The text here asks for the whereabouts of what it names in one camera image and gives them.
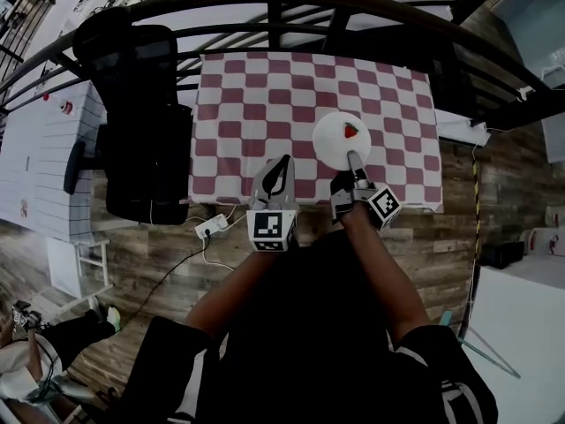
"table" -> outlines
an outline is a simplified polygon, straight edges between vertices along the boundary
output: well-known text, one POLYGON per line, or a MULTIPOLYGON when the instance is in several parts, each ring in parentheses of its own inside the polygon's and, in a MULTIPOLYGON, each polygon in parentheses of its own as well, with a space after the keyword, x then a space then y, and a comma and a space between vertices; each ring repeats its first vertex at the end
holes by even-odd
POLYGON ((327 202, 336 171, 316 159, 312 134, 330 112, 369 128, 367 173, 405 206, 440 210, 441 157, 429 79, 389 64, 297 52, 206 55, 193 109, 189 197, 246 203, 266 162, 295 160, 297 202, 327 202))
POLYGON ((63 190, 72 146, 86 143, 94 156, 104 107, 90 82, 58 91, 73 113, 38 100, 8 115, 0 151, 0 218, 45 236, 93 243, 90 225, 92 171, 79 174, 76 193, 63 190))

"black and white marker cube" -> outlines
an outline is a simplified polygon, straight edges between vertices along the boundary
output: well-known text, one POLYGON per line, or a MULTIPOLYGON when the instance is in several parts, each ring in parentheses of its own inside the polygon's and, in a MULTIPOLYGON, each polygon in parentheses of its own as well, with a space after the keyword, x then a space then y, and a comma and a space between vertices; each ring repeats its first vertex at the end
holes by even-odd
POLYGON ((296 210, 248 210, 247 231, 255 251, 287 251, 294 238, 296 210))
POLYGON ((395 193, 388 187, 383 186, 369 200, 371 210, 377 216, 377 230, 388 228, 390 223, 400 214, 402 206, 395 193))

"black office chair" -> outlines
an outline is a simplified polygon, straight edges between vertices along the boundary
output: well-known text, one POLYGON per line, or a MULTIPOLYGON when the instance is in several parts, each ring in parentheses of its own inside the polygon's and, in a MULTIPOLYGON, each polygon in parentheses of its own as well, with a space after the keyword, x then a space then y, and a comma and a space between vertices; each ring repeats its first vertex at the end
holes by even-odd
POLYGON ((79 171, 104 169, 107 210, 143 223, 182 224, 188 205, 191 109, 177 99, 177 39, 165 26, 133 26, 125 8, 95 14, 77 30, 73 52, 108 112, 96 155, 75 144, 64 190, 79 171))

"wooden floor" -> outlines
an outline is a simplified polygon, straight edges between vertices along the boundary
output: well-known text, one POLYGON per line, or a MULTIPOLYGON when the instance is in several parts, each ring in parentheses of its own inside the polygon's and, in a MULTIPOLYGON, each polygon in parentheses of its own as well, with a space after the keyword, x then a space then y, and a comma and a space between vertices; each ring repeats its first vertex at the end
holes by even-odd
MULTIPOLYGON (((486 37, 495 40, 504 35, 503 30, 504 27, 494 29, 486 37)), ((417 286, 436 322, 448 309, 454 311, 456 322, 461 319, 470 285, 476 231, 471 151, 442 142, 443 212, 406 208, 392 229, 382 233, 389 251, 417 286)), ((475 156, 479 165, 483 241, 517 240, 523 230, 544 225, 546 206, 565 204, 565 176, 546 162, 540 124, 496 133, 486 148, 476 149, 475 156)), ((94 193, 98 200, 103 197, 103 184, 94 193)), ((226 215, 230 212, 229 207, 220 210, 226 215)), ((298 239, 302 245, 332 231, 328 211, 302 208, 298 219, 298 239)), ((243 207, 238 208, 234 217, 243 212, 243 207)), ((200 207, 191 208, 189 213, 205 215, 206 210, 200 207)), ((111 386, 122 390, 151 317, 183 319, 194 303, 228 273, 227 269, 205 264, 201 255, 191 258, 169 276, 129 322, 163 275, 185 256, 202 248, 193 230, 197 223, 190 220, 180 227, 143 225, 106 233, 111 240, 109 272, 115 287, 102 296, 102 301, 115 304, 127 326, 111 339, 85 350, 70 369, 73 376, 93 390, 111 386)), ((214 237, 207 257, 235 267, 249 253, 246 224, 241 222, 214 237)), ((6 316, 14 300, 47 285, 47 272, 43 237, 0 223, 2 315, 6 316)), ((75 309, 65 317, 84 310, 75 309)))

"shoe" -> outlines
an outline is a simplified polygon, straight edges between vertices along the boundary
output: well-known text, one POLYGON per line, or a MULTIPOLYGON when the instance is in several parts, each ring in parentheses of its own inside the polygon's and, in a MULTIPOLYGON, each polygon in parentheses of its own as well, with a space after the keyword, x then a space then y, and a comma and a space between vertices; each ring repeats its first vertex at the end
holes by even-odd
POLYGON ((120 312, 116 308, 108 308, 108 316, 106 317, 106 321, 114 325, 116 333, 120 330, 120 312))
POLYGON ((96 297, 88 298, 88 307, 90 307, 90 309, 92 309, 96 313, 96 315, 98 316, 98 322, 104 322, 106 320, 106 313, 104 312, 104 308, 96 297))

